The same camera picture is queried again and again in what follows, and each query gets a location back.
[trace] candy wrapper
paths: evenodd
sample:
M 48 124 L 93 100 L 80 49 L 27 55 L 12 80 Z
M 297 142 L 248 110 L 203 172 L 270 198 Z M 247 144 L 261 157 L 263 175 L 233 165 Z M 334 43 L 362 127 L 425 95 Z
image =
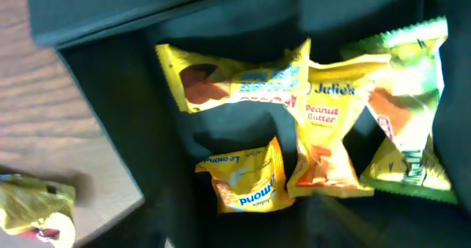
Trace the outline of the candy wrapper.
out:
M 364 55 L 343 63 L 311 62 L 305 126 L 297 125 L 297 167 L 289 196 L 314 191 L 337 197 L 371 196 L 352 167 L 342 139 L 365 108 L 376 82 L 388 72 L 390 56 Z
M 278 140 L 267 147 L 216 155 L 196 165 L 209 171 L 220 213 L 269 212 L 294 203 L 285 191 L 286 176 Z
M 415 164 L 411 163 L 386 138 L 370 165 L 361 174 L 361 181 L 376 189 L 391 193 L 419 196 L 455 204 L 458 202 L 455 194 L 451 191 L 451 183 L 445 170 L 433 153 L 431 136 L 429 136 L 427 146 L 422 150 L 422 155 L 417 158 Z
M 0 175 L 0 227 L 9 235 L 74 245 L 75 189 L 19 174 Z
M 273 102 L 301 118 L 303 105 L 297 98 L 304 96 L 307 85 L 309 39 L 266 65 L 185 52 L 168 44 L 155 49 L 180 111 L 196 113 L 240 101 Z
M 430 152 L 433 149 L 430 132 L 444 87 L 439 47 L 445 42 L 447 36 L 446 19 L 437 18 L 376 35 L 349 45 L 344 50 L 345 57 L 364 52 L 392 55 L 393 72 L 387 74 L 378 83 L 368 104 L 369 111 L 376 118 L 386 136 L 404 155 L 400 157 L 394 153 L 394 156 L 387 158 L 399 158 L 407 165 L 407 168 L 401 169 L 404 171 L 402 179 L 397 177 L 394 179 L 394 183 L 401 183 L 401 186 L 386 186 L 389 191 L 444 201 L 450 199 L 448 196 L 442 196 L 441 191 L 437 191 L 436 197 L 432 196 L 431 191 L 427 189 L 430 182 L 425 181 L 427 176 L 432 175 L 430 166 L 425 166 L 425 162 L 428 162 L 427 159 L 436 159 L 434 153 Z M 432 144 L 428 145 L 428 152 L 424 152 L 428 141 Z M 384 144 L 386 148 L 390 145 L 387 142 Z M 373 161 L 378 164 L 379 158 L 380 156 L 375 156 Z M 438 170 L 443 170 L 438 160 L 433 160 L 433 162 Z M 368 178 L 382 180 L 374 174 L 379 173 L 366 171 L 364 180 L 370 181 Z M 448 185 L 450 184 L 446 174 L 442 176 L 442 179 Z M 407 189 L 410 187 L 406 185 L 418 187 L 413 186 L 415 190 L 410 190 Z

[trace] wood grain surface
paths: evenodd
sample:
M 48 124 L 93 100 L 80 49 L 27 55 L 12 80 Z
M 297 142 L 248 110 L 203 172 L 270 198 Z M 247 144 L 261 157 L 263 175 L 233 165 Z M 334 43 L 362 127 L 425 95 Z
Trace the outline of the wood grain surface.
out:
M 34 45 L 28 20 L 26 0 L 0 0 L 0 171 L 75 185 L 80 244 L 141 195 L 55 53 Z M 0 233 L 0 246 L 32 245 Z

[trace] crumpled wrapper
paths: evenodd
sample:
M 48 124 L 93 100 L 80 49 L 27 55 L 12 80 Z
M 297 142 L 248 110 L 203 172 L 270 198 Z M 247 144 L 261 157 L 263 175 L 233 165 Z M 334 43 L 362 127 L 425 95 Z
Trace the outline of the crumpled wrapper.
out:
M 9 235 L 72 247 L 75 188 L 20 174 L 0 175 L 0 227 Z

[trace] julie's logo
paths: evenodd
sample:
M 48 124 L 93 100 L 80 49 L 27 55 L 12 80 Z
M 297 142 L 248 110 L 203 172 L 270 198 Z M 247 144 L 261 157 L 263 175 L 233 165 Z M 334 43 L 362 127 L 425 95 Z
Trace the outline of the julie's logo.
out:
M 314 90 L 314 93 L 326 93 L 326 94 L 340 94 L 340 95 L 355 95 L 354 87 L 350 84 L 342 85 L 338 83 L 332 83 L 331 85 L 324 85 L 319 83 L 319 89 Z

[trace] yellow wrapper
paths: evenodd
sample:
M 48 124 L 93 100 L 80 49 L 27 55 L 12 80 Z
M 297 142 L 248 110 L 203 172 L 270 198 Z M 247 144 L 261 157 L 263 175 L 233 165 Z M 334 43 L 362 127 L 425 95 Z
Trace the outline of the yellow wrapper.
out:
M 395 194 L 420 196 L 427 199 L 457 203 L 451 183 L 439 159 L 433 153 L 433 141 L 428 137 L 421 157 L 411 162 L 385 138 L 361 180 L 378 190 Z
M 34 230 L 36 238 L 56 247 L 72 247 L 75 189 L 19 174 L 0 175 L 0 227 L 10 235 Z M 59 231 L 53 236 L 47 231 Z
M 268 146 L 216 155 L 196 165 L 209 171 L 220 213 L 269 212 L 294 203 L 285 191 L 286 176 L 278 140 Z
M 289 196 L 314 191 L 337 197 L 371 196 L 360 185 L 342 139 L 365 108 L 376 82 L 390 69 L 390 56 L 364 55 L 343 63 L 311 62 L 305 126 L 297 125 L 297 167 Z
M 300 119 L 303 105 L 297 105 L 297 97 L 307 87 L 309 39 L 282 60 L 262 66 L 185 52 L 168 44 L 155 49 L 180 111 L 196 113 L 240 101 L 273 102 L 284 104 Z

